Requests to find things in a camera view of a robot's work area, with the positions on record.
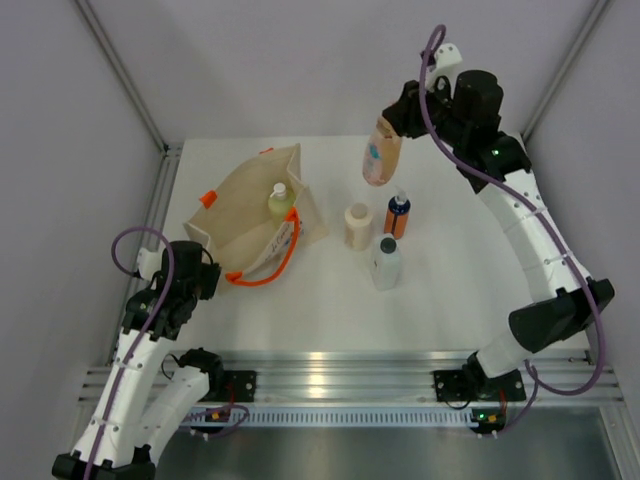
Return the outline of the orange bottle pink cap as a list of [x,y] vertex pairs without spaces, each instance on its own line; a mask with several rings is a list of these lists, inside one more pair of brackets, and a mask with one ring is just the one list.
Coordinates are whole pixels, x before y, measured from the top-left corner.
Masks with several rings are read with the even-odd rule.
[[365,148],[362,174],[372,186],[383,186],[393,177],[400,158],[403,138],[379,116]]

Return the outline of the blue orange pump bottle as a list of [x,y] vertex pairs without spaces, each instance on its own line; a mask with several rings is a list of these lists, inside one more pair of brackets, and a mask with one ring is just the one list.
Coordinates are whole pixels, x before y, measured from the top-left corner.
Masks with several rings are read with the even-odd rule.
[[397,192],[392,196],[387,205],[384,222],[384,233],[391,234],[396,240],[405,235],[411,202],[407,193],[397,187]]

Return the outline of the beige round cap bottle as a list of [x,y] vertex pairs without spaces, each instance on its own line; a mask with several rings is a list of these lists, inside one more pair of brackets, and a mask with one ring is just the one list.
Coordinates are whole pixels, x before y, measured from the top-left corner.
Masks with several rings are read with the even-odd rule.
[[365,250],[372,237],[373,214],[364,203],[354,203],[344,212],[345,244],[354,251]]

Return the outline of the white bottle dark grey cap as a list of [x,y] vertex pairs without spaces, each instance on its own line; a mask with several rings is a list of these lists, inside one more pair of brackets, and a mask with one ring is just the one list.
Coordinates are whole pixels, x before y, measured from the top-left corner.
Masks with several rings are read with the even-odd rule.
[[379,291],[395,287],[402,269],[402,256],[392,234],[377,237],[372,243],[371,277]]

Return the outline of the beige canvas bag orange handles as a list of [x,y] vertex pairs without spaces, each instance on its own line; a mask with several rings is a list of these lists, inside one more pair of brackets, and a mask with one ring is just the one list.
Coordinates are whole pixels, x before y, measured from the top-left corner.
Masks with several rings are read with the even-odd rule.
[[[293,191],[295,203],[275,227],[267,203],[278,182]],[[234,286],[275,281],[301,247],[328,234],[310,187],[302,180],[300,144],[264,150],[244,161],[200,203],[184,229]]]

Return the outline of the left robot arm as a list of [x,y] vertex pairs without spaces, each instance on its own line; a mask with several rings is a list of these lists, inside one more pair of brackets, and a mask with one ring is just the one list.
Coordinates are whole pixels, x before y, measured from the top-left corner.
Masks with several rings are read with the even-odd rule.
[[153,260],[138,269],[150,283],[127,302],[108,380],[84,433],[56,457],[57,479],[154,478],[192,407],[223,386],[221,357],[191,349],[159,396],[149,398],[182,326],[199,301],[213,297],[220,276],[219,265],[193,241],[174,241]]

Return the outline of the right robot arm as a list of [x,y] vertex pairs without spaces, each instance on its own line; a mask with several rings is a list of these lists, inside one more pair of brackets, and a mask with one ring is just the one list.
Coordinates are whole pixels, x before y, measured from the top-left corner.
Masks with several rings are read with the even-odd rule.
[[506,330],[473,353],[462,370],[480,398],[547,347],[594,329],[606,349],[601,314],[615,295],[596,280],[567,246],[540,196],[532,163],[521,143],[500,129],[503,90],[495,75],[465,71],[456,82],[440,76],[427,89],[404,84],[382,117],[401,137],[432,137],[494,215],[526,277],[531,304],[508,316]]

